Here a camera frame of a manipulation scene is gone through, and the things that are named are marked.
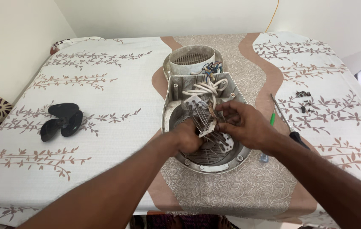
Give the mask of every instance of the black fan blade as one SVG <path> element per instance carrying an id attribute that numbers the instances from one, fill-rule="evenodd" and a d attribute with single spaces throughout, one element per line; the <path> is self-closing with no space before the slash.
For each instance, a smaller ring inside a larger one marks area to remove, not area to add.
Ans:
<path id="1" fill-rule="evenodd" d="M 40 129 L 40 138 L 42 138 L 42 141 L 49 141 L 57 132 L 58 128 L 57 119 L 51 119 L 45 122 Z"/>
<path id="2" fill-rule="evenodd" d="M 73 135 L 80 127 L 81 122 L 83 121 L 83 112 L 78 110 L 70 119 L 69 124 L 66 128 L 61 129 L 61 135 L 68 137 Z"/>
<path id="3" fill-rule="evenodd" d="M 79 106 L 75 103 L 61 103 L 49 107 L 49 114 L 58 118 L 68 117 L 70 118 L 79 110 Z"/>

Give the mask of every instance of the vent grille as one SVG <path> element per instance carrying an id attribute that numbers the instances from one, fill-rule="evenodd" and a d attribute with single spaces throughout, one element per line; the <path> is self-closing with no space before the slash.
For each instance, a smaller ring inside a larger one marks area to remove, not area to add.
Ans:
<path id="1" fill-rule="evenodd" d="M 210 165 L 221 161 L 229 152 L 223 153 L 219 146 L 210 149 L 200 149 L 192 154 L 185 154 L 185 158 L 200 165 Z"/>
<path id="2" fill-rule="evenodd" d="M 178 65 L 190 65 L 204 62 L 210 59 L 209 55 L 202 53 L 188 53 L 176 59 L 173 63 Z"/>

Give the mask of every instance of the wall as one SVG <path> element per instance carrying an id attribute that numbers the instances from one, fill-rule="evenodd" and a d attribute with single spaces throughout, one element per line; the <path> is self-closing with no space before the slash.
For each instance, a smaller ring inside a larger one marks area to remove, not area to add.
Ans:
<path id="1" fill-rule="evenodd" d="M 75 37 L 53 0 L 0 0 L 0 96 L 15 104 L 51 45 Z"/>
<path id="2" fill-rule="evenodd" d="M 263 32 L 277 4 L 277 0 L 55 2 L 79 37 L 103 38 Z M 327 42 L 352 73 L 361 69 L 360 1 L 281 0 L 269 31 L 292 31 Z"/>

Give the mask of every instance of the bed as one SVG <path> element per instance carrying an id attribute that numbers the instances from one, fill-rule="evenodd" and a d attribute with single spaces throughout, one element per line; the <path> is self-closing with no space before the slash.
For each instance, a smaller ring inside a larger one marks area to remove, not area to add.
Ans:
<path id="1" fill-rule="evenodd" d="M 163 60 L 191 44 L 218 49 L 249 104 L 269 119 L 273 93 L 312 151 L 361 179 L 361 86 L 326 43 L 289 32 L 71 39 L 52 47 L 0 125 L 0 224 L 20 225 L 161 134 Z M 42 142 L 41 125 L 52 118 L 47 109 L 58 103 L 78 104 L 81 127 L 71 137 L 57 133 Z M 280 118 L 274 125 L 289 133 Z M 260 154 L 254 150 L 218 175 L 195 173 L 170 158 L 134 214 L 226 214 L 338 227 L 282 164 L 260 163 Z"/>

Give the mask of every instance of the white wire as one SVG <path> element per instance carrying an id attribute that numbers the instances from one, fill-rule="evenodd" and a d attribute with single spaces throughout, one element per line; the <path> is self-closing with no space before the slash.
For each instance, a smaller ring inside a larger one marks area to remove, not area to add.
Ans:
<path id="1" fill-rule="evenodd" d="M 224 91 L 227 88 L 228 85 L 228 81 L 227 79 L 222 79 L 217 81 L 215 84 L 213 84 L 213 82 L 210 80 L 210 77 L 208 78 L 209 80 L 207 81 L 208 84 L 206 83 L 197 83 L 194 84 L 193 86 L 195 86 L 195 90 L 188 90 L 188 91 L 182 91 L 183 94 L 185 95 L 204 95 L 204 94 L 211 94 L 212 99 L 213 99 L 213 110 L 216 109 L 216 96 L 218 95 L 218 91 Z M 224 87 L 219 88 L 218 85 L 221 82 L 226 82 L 226 85 L 224 85 Z"/>

